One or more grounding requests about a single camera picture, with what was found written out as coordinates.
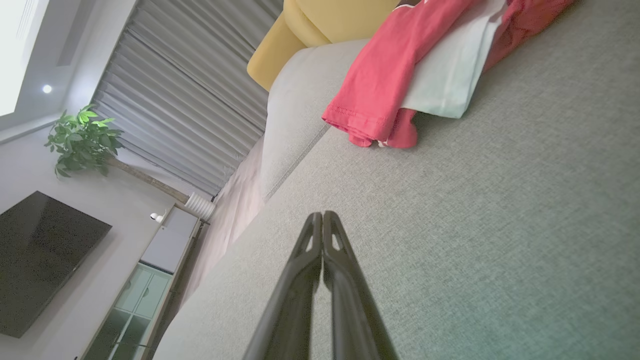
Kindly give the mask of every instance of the gray curtain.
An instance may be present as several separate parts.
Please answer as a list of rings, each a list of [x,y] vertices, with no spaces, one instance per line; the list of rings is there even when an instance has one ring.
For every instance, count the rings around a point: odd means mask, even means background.
[[[246,73],[282,0],[141,0],[95,94],[123,144],[217,194],[264,133],[267,92]]]

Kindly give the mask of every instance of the black television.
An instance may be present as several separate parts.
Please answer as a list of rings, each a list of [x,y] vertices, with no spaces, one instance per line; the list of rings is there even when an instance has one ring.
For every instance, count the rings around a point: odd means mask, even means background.
[[[111,226],[41,192],[0,215],[0,333],[21,337]]]

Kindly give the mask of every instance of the tree trunk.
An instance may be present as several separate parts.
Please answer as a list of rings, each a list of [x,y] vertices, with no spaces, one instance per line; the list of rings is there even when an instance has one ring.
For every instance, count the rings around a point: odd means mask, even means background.
[[[128,172],[129,174],[133,175],[134,177],[144,181],[145,183],[153,186],[154,188],[158,189],[158,190],[162,190],[164,193],[171,195],[172,197],[175,197],[179,202],[186,204],[187,200],[189,200],[189,197],[187,195],[184,195],[183,193],[179,192],[178,190],[172,188],[171,186],[162,183],[156,179],[154,179],[153,177],[146,175],[144,172],[131,167],[125,163],[123,163],[122,161],[116,159],[116,158],[111,158],[109,160],[107,160],[107,163],[113,167],[119,168],[120,170],[124,170],[126,172]]]

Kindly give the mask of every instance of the tv cabinet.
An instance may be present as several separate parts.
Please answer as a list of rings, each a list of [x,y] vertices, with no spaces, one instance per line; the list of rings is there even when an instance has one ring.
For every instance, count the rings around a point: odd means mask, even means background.
[[[84,360],[142,360],[202,221],[172,208],[124,284]]]

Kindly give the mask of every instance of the gray fabric upholstery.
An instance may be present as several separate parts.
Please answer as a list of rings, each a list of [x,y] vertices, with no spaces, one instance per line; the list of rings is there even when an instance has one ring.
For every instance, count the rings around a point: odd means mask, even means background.
[[[581,1],[418,146],[330,129],[169,326],[155,360],[240,359],[305,217],[336,211],[401,359],[637,359],[640,3]],[[312,358],[331,359],[316,296]]]
[[[260,187],[268,200],[329,125],[322,113],[367,40],[298,51],[282,68],[269,93]]]

